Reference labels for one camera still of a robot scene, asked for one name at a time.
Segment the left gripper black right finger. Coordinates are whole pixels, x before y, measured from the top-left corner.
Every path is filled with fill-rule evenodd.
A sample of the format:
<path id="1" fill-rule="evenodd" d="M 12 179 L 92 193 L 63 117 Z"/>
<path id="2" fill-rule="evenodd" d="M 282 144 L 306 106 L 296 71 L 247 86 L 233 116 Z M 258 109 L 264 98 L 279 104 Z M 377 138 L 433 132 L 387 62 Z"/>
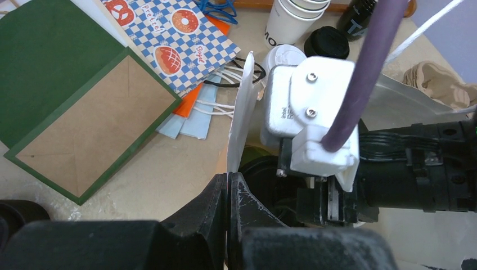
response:
<path id="1" fill-rule="evenodd" d="M 387 242 L 360 228 L 292 228 L 227 176 L 229 269 L 398 269 Z"/>

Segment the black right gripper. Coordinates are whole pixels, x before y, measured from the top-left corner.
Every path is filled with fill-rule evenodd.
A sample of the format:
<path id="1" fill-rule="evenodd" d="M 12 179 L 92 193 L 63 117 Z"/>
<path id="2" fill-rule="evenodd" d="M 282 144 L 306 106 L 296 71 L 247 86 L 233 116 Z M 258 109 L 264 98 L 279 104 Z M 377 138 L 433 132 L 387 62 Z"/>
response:
<path id="1" fill-rule="evenodd" d="M 299 188 L 296 199 L 296 218 L 308 226 L 358 227 L 378 221 L 378 207 L 365 200 L 363 182 L 356 180 L 352 192 L 345 192 L 334 176 L 319 177 L 291 169 L 292 139 L 280 141 L 278 168 L 286 176 L 303 177 L 309 187 Z"/>

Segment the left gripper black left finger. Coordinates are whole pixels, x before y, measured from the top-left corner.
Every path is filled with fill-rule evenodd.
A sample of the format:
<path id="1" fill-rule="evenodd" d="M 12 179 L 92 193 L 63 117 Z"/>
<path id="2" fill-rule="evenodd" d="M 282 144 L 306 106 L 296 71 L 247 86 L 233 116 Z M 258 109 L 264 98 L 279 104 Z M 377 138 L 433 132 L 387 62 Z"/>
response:
<path id="1" fill-rule="evenodd" d="M 222 269 L 227 175 L 164 221 L 36 221 L 1 254 L 2 269 Z"/>

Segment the green paper coffee cup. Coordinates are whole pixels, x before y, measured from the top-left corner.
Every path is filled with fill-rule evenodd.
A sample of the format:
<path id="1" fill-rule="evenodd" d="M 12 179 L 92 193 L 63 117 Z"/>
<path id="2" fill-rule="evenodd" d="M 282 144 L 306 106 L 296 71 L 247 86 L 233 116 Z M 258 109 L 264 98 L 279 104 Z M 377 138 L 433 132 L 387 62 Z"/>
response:
<path id="1" fill-rule="evenodd" d="M 269 151 L 258 146 L 247 145 L 244 147 L 242 152 L 242 157 L 240 161 L 240 166 L 243 167 L 245 164 L 260 158 L 262 156 L 272 155 Z"/>

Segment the single black cup lid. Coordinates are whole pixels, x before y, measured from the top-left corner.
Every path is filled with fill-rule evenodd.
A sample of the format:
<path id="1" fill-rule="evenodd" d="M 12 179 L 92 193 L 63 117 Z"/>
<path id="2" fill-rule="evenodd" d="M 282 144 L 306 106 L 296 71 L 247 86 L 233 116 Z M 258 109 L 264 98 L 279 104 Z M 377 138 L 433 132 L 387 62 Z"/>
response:
<path id="1" fill-rule="evenodd" d="M 290 227 L 304 224 L 296 218 L 296 198 L 299 188 L 306 188 L 304 178 L 278 177 L 278 157 L 261 156 L 244 164 L 238 170 L 245 178 L 251 193 L 280 221 Z"/>

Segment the brown kraft paper bag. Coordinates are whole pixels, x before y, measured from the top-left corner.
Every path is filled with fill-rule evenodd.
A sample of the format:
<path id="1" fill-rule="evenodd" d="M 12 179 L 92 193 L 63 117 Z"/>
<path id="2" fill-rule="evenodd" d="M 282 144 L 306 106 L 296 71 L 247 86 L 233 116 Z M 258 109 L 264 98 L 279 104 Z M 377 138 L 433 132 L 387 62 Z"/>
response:
<path id="1" fill-rule="evenodd" d="M 255 59 L 250 51 L 245 59 L 244 72 L 238 88 L 234 114 L 229 130 L 226 169 L 228 173 L 238 172 L 242 153 L 248 136 L 249 125 L 258 96 L 253 85 Z"/>

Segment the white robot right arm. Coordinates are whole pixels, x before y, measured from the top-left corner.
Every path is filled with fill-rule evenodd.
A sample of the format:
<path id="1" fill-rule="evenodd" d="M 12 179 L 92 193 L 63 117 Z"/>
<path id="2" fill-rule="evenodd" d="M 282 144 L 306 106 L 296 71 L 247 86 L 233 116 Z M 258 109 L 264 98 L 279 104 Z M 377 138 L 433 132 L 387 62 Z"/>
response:
<path id="1" fill-rule="evenodd" d="M 358 124 L 361 159 L 353 191 L 336 177 L 298 189 L 298 222 L 349 227 L 381 208 L 476 211 L 476 125 L 470 120 L 370 131 Z"/>

